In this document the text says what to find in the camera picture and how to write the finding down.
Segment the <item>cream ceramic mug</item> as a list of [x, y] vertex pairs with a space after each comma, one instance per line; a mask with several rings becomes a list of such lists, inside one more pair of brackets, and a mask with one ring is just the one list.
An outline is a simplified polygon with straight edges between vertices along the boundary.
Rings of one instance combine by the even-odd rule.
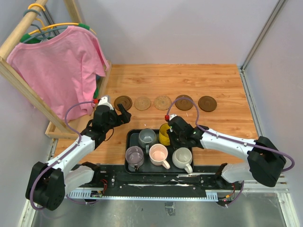
[[188, 174], [193, 173], [191, 166], [193, 155], [187, 148], [178, 148], [172, 155], [173, 164], [180, 169], [184, 169]]

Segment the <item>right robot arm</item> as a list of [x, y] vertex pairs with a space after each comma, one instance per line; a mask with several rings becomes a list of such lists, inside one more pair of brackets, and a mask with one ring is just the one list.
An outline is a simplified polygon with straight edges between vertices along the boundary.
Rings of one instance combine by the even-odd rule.
[[226, 189], [231, 183], [256, 180], [258, 183], [275, 187], [286, 164], [284, 155], [270, 139], [242, 139], [219, 133], [206, 126], [192, 127], [182, 117], [167, 115], [170, 141], [173, 147], [213, 149], [238, 157], [239, 164], [222, 164], [214, 183], [219, 189]]

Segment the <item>woven rattan coaster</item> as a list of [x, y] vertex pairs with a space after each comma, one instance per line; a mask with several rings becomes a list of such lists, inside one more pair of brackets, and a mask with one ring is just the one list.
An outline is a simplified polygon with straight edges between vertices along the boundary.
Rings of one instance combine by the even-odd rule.
[[140, 111], [147, 110], [151, 106], [151, 100], [145, 96], [138, 97], [134, 102], [134, 106]]
[[153, 104], [158, 110], [168, 110], [172, 101], [168, 96], [161, 95], [155, 98]]

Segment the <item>yellow glass mug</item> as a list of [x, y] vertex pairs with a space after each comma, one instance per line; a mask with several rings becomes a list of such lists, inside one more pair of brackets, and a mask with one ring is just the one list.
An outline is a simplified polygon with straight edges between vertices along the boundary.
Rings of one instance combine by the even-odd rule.
[[160, 144], [164, 146], [169, 146], [170, 145], [170, 139], [169, 135], [167, 133], [167, 130], [169, 130], [170, 127], [167, 123], [163, 124], [160, 129], [159, 129], [159, 142]]

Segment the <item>grey ceramic mug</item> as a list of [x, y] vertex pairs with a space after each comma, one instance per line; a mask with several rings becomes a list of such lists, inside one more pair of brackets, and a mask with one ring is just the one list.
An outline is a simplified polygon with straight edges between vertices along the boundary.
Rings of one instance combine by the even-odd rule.
[[148, 155], [150, 148], [157, 143], [157, 135], [152, 129], [143, 129], [139, 133], [138, 142]]

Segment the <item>pink ceramic mug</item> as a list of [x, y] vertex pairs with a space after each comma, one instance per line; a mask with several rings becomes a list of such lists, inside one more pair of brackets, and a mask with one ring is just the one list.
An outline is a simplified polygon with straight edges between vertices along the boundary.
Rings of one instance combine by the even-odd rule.
[[167, 161], [168, 150], [164, 145], [154, 144], [149, 150], [149, 157], [153, 165], [170, 169], [170, 164]]

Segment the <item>brown wooden coaster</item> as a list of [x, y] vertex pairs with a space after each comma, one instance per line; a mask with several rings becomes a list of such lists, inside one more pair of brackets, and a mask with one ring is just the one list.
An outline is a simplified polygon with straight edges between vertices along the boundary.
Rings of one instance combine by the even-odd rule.
[[133, 102], [129, 96], [119, 96], [114, 101], [114, 107], [117, 110], [119, 110], [118, 104], [122, 104], [125, 110], [129, 110], [132, 107]]
[[179, 95], [178, 97], [176, 97], [176, 100], [177, 101], [175, 102], [175, 106], [179, 110], [188, 111], [193, 107], [193, 104], [190, 101], [193, 99], [188, 95]]
[[198, 106], [205, 112], [212, 112], [217, 108], [217, 102], [211, 96], [203, 96], [198, 100]]

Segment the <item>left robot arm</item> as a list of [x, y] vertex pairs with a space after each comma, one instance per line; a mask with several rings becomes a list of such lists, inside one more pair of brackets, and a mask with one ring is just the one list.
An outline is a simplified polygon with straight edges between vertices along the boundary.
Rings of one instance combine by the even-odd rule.
[[33, 209], [53, 211], [77, 187], [86, 183], [96, 187], [101, 183], [101, 175], [93, 164], [83, 164], [76, 170], [73, 167], [106, 140], [109, 130], [130, 122], [132, 115], [122, 104], [118, 104], [118, 108], [120, 114], [109, 102], [99, 104], [72, 145], [48, 162], [34, 164], [26, 190], [26, 198]]

